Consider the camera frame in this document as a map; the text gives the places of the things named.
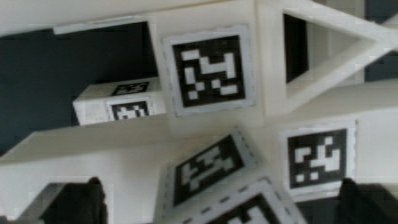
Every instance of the dark background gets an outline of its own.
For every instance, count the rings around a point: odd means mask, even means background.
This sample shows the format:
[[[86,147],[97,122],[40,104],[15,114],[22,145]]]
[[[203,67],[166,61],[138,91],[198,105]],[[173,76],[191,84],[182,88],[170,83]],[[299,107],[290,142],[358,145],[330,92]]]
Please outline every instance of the dark background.
[[[148,24],[0,38],[0,154],[33,131],[79,125],[74,100],[95,83],[157,76]]]

